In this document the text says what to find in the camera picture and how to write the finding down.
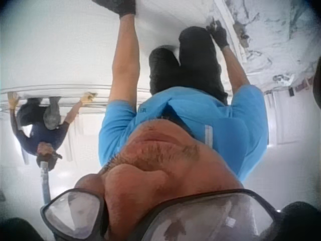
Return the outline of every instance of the hand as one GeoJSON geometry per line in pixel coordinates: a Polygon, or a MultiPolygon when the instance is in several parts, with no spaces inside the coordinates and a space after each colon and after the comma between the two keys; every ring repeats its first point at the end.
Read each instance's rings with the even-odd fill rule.
{"type": "Polygon", "coordinates": [[[91,103],[96,96],[97,96],[96,93],[90,93],[90,92],[84,93],[84,95],[80,98],[80,102],[83,104],[91,103]]]}
{"type": "Polygon", "coordinates": [[[123,17],[127,14],[136,14],[136,0],[92,0],[123,17]]]}
{"type": "Polygon", "coordinates": [[[8,103],[10,109],[15,109],[17,104],[19,103],[20,97],[15,92],[8,92],[8,103]]]}
{"type": "Polygon", "coordinates": [[[210,32],[220,49],[223,49],[224,47],[229,45],[226,38],[226,30],[222,27],[220,21],[214,21],[213,19],[211,24],[207,26],[206,29],[210,32]]]}

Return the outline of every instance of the man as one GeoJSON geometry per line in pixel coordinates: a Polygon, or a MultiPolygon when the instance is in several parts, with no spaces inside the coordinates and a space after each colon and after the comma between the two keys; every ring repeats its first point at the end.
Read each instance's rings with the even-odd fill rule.
{"type": "MultiPolygon", "coordinates": [[[[240,180],[266,150],[267,116],[262,92],[250,85],[220,25],[216,29],[209,26],[210,32],[199,27],[184,30],[179,38],[180,64],[166,48],[151,53],[153,96],[136,112],[139,46],[134,26],[135,1],[94,2],[119,14],[120,25],[109,104],[99,134],[103,168],[98,174],[81,178],[76,188],[103,198],[108,209],[102,213],[108,219],[108,240],[126,240],[142,227],[140,220],[160,203],[194,194],[242,189],[240,180]],[[227,94],[220,81],[211,34],[227,63],[234,93],[230,106],[226,105],[227,94]]],[[[217,207],[230,210],[240,200],[217,207]]],[[[176,219],[173,217],[166,236],[173,229],[186,233],[176,219]]]]}
{"type": "Polygon", "coordinates": [[[12,130],[22,148],[29,154],[37,156],[39,167],[43,161],[48,162],[48,171],[54,169],[58,158],[62,158],[56,153],[56,150],[64,141],[69,125],[76,118],[82,105],[92,102],[94,97],[95,94],[85,93],[80,101],[72,107],[61,125],[59,125],[59,97],[50,97],[49,107],[39,106],[41,98],[29,98],[17,114],[19,126],[32,125],[30,137],[27,137],[22,130],[18,129],[16,120],[15,110],[19,97],[14,92],[8,93],[12,130]]]}

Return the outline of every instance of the navy shirt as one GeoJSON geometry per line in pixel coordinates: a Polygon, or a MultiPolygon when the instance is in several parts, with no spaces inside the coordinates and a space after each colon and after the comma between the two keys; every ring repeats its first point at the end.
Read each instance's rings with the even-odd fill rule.
{"type": "Polygon", "coordinates": [[[49,130],[44,123],[39,122],[32,125],[30,137],[27,137],[23,132],[18,132],[17,139],[26,152],[36,155],[40,142],[50,143],[54,150],[57,150],[66,137],[68,127],[69,124],[64,122],[55,130],[49,130]]]}

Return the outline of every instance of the blue shirt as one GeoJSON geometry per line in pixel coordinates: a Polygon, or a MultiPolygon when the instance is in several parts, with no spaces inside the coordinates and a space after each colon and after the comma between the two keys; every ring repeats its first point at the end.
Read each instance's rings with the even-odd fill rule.
{"type": "Polygon", "coordinates": [[[32,125],[30,137],[27,137],[23,132],[18,132],[17,139],[26,152],[36,155],[40,142],[50,143],[53,149],[57,150],[63,143],[68,128],[67,122],[63,122],[54,130],[49,130],[44,123],[38,122],[32,125]]]}
{"type": "Polygon", "coordinates": [[[153,95],[138,111],[126,101],[112,101],[99,133],[99,160],[105,165],[121,151],[135,128],[158,118],[170,105],[198,141],[211,146],[243,181],[267,147],[268,125],[263,93],[244,85],[230,106],[196,89],[173,87],[153,95]]]}

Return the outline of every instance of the face mask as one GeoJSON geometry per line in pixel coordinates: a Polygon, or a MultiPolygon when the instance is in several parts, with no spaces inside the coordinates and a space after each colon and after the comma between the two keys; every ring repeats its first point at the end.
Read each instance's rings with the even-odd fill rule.
{"type": "MultiPolygon", "coordinates": [[[[105,200],[84,189],[70,189],[41,209],[64,240],[105,240],[105,200]]],[[[227,190],[161,203],[136,226],[127,240],[273,240],[282,215],[258,194],[227,190]]]]}

